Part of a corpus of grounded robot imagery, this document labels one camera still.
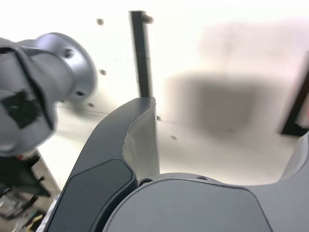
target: white surface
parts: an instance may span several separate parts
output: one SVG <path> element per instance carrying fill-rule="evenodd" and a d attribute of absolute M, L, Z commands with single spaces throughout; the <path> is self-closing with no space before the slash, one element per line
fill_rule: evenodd
<path fill-rule="evenodd" d="M 281 176 L 295 140 L 277 132 L 309 49 L 306 1 L 46 4 L 7 2 L 5 8 L 15 13 L 0 15 L 1 36 L 18 41 L 65 33 L 107 72 L 98 75 L 98 89 L 89 100 L 59 106 L 110 113 L 138 96 L 127 11 L 145 10 L 154 18 L 148 31 L 154 96 L 163 120 L 158 123 L 161 171 L 197 173 L 234 184 L 269 183 Z M 102 27 L 97 18 L 104 20 Z M 71 109 L 58 111 L 58 131 L 40 151 L 63 186 L 91 130 L 105 115 L 88 112 L 85 119 Z"/>

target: black metal bar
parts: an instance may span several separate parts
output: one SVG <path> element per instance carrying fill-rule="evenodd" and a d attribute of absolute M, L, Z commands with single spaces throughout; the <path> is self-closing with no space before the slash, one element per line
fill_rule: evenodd
<path fill-rule="evenodd" d="M 303 128 L 296 124 L 297 117 L 300 110 L 309 94 L 309 67 L 307 65 L 307 73 L 304 78 L 303 84 L 297 94 L 294 104 L 291 108 L 290 114 L 286 120 L 286 123 L 282 129 L 282 134 L 293 135 L 293 136 L 303 136 L 308 132 L 308 129 Z"/>
<path fill-rule="evenodd" d="M 143 22 L 143 17 L 146 14 L 143 11 L 131 11 L 130 13 L 135 46 L 135 62 L 140 84 L 140 96 L 152 97 L 150 64 L 148 63 L 148 36 Z"/>

